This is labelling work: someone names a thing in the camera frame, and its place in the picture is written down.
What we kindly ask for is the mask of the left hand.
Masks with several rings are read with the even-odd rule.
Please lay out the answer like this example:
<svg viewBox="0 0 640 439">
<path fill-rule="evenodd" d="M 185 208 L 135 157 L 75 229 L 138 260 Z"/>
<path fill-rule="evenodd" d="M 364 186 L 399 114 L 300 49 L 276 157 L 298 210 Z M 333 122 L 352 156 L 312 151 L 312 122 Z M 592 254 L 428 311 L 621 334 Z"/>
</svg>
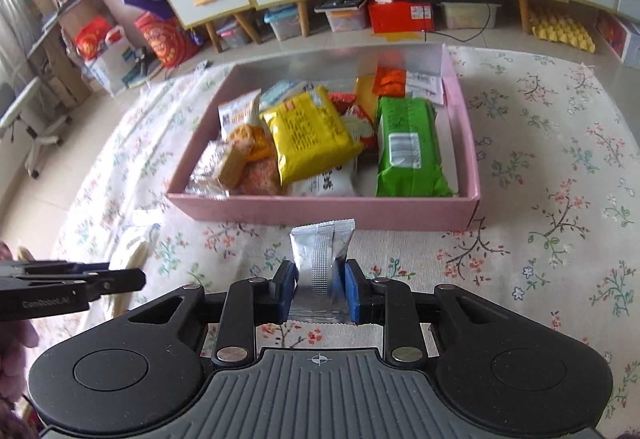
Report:
<svg viewBox="0 0 640 439">
<path fill-rule="evenodd" d="M 14 411 L 26 386 L 26 351 L 35 348 L 39 336 L 28 320 L 1 323 L 1 437 L 38 438 L 35 428 Z"/>
</svg>

